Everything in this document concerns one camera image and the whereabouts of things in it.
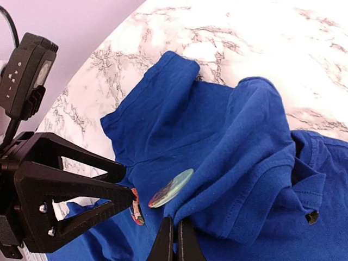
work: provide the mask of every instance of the background wall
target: background wall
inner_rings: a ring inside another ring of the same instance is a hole
[[[23,121],[20,131],[33,131],[57,96],[98,45],[145,0],[0,0],[12,16],[20,40],[30,32],[59,46],[46,81],[46,94],[39,112]],[[0,15],[0,61],[8,60],[13,41],[8,24]],[[0,135],[7,127],[0,110]]]

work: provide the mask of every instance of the wire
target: wire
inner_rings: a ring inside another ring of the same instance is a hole
[[[12,37],[13,37],[13,42],[15,44],[15,48],[18,48],[18,46],[20,45],[20,40],[18,38],[15,23],[13,22],[9,12],[7,12],[6,9],[3,8],[1,5],[0,5],[0,13],[6,18],[6,21],[8,22],[8,24],[11,28],[11,31],[12,31]]]
[[[20,122],[21,122],[20,119],[11,119],[6,130],[5,138],[2,144],[0,145],[0,152],[4,150],[8,145],[11,144],[14,136],[16,135]]]

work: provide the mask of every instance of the blue shirt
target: blue shirt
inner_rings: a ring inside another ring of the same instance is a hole
[[[145,225],[125,210],[50,260],[146,260],[165,216],[175,226],[191,218],[208,260],[347,260],[348,144],[291,132],[268,80],[229,88],[195,80],[199,69],[165,53],[101,120]],[[194,175],[172,201],[147,206],[189,168]],[[93,206],[69,207],[73,215]],[[309,225],[305,215],[314,210],[319,219]]]

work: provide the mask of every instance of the screw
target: screw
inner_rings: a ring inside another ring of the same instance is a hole
[[[44,214],[47,213],[47,204],[45,202],[39,206],[39,211]]]
[[[54,227],[52,227],[52,228],[48,231],[48,235],[49,235],[50,237],[54,237],[54,236],[55,236],[55,229],[54,229]]]

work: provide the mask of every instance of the table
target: table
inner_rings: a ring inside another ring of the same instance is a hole
[[[348,141],[344,3],[310,0],[147,0],[88,58],[38,132],[56,133],[114,159],[100,118],[114,111],[168,50],[196,60],[208,82],[234,87],[244,77],[268,78],[283,98],[291,129]],[[101,174],[71,160],[65,169]]]

